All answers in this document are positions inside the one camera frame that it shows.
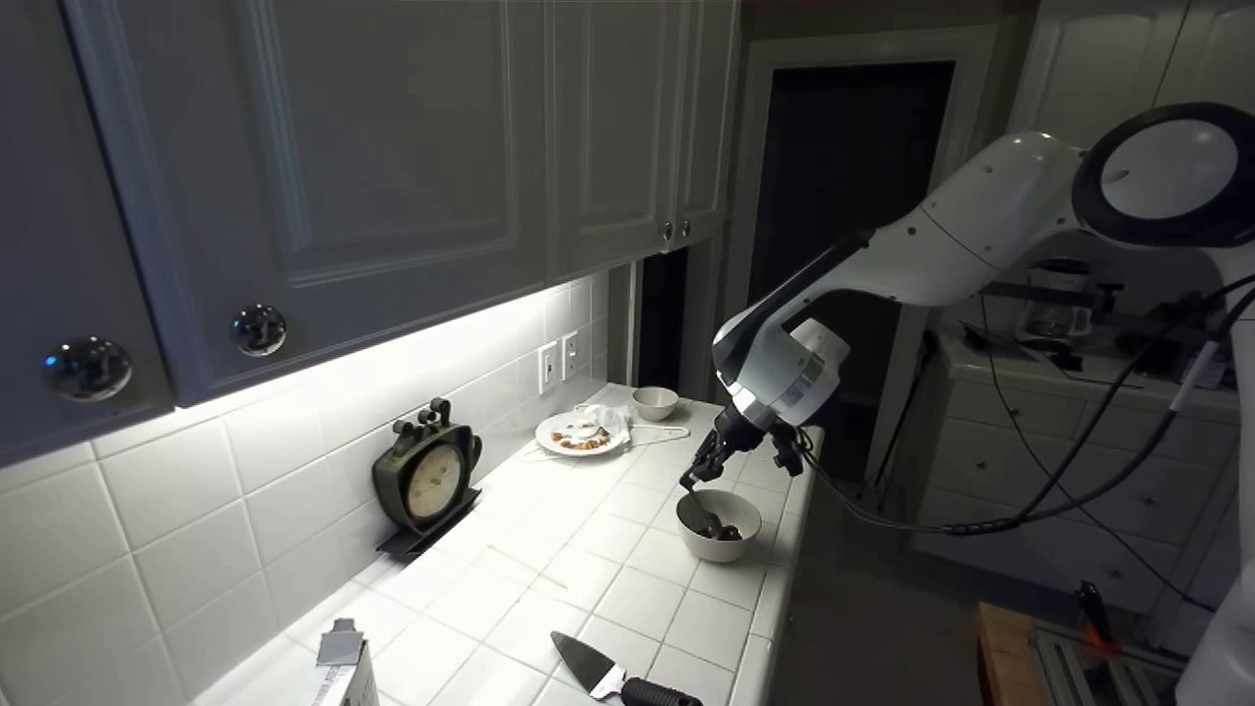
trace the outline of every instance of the bowl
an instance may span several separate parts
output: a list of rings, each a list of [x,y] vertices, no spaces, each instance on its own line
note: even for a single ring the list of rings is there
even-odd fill
[[[675,403],[679,403],[675,389],[636,389],[632,391],[636,417],[657,421],[657,422],[666,421],[675,412]]]
[[[743,536],[709,536],[709,529],[702,529],[709,516],[717,514],[723,525],[734,525]],[[744,555],[744,549],[753,544],[757,529],[761,529],[761,514],[751,497],[730,494],[730,490],[693,490],[684,494],[675,502],[675,516],[684,525],[684,544],[709,563],[730,563],[739,555]]]

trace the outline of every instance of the clock face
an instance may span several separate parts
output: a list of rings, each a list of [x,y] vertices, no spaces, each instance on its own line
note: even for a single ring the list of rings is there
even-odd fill
[[[441,516],[462,486],[462,454],[455,446],[437,446],[421,459],[407,477],[404,507],[417,521]]]

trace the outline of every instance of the white tile countertop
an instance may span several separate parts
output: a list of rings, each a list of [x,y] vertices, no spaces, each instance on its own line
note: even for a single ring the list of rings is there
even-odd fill
[[[624,409],[628,389],[610,386],[591,403]],[[751,497],[766,529],[739,563],[693,562],[675,502],[713,417],[713,403],[684,403],[666,422],[636,421],[632,452],[610,459],[523,446],[421,562],[379,555],[198,703],[293,703],[334,616],[366,630],[386,706],[591,703],[548,630],[582,637],[705,706],[766,703],[811,472],[778,472],[773,442],[739,454],[709,486]]]

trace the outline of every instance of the white cabinet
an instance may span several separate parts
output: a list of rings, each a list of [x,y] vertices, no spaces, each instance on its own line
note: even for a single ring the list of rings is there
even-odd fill
[[[67,8],[181,401],[546,281],[540,5]]]
[[[921,521],[1014,516],[1045,486],[1037,459],[1057,472],[1108,386],[999,358],[999,386],[1032,459],[994,389],[987,362],[953,337],[942,349],[944,358],[925,379],[931,401],[909,421],[915,452],[906,452],[898,473],[918,473]],[[1168,401],[1172,386],[1152,379],[1121,391],[1063,486],[1085,494],[1117,473],[1151,440]],[[1237,463],[1232,391],[1198,391],[1194,401],[1143,472],[1085,507],[1160,571],[1187,563],[1203,507],[1223,490]],[[1058,514],[994,536],[921,535],[915,549],[1058,593],[1093,582],[1112,604],[1131,610],[1151,610],[1160,597],[1160,586],[1082,514]]]
[[[723,226],[739,0],[552,5],[557,268]]]
[[[76,47],[49,0],[0,12],[0,463],[169,409],[148,310],[94,140]],[[50,391],[55,345],[111,337],[130,386],[94,403]]]
[[[1164,101],[1255,108],[1253,43],[1255,8],[1238,0],[1045,0],[1014,129],[1093,146]]]

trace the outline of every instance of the white plate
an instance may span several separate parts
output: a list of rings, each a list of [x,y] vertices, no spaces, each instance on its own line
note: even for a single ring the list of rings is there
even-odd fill
[[[539,442],[540,442],[548,454],[564,454],[564,459],[598,459],[598,454],[610,454],[610,452],[615,452],[615,446],[628,442],[628,427],[610,422],[610,427],[603,427],[603,433],[610,433],[610,442],[600,442],[600,446],[563,446],[563,442],[552,440],[552,433],[572,427],[572,422],[583,422],[583,421],[582,421],[582,417],[540,421]]]

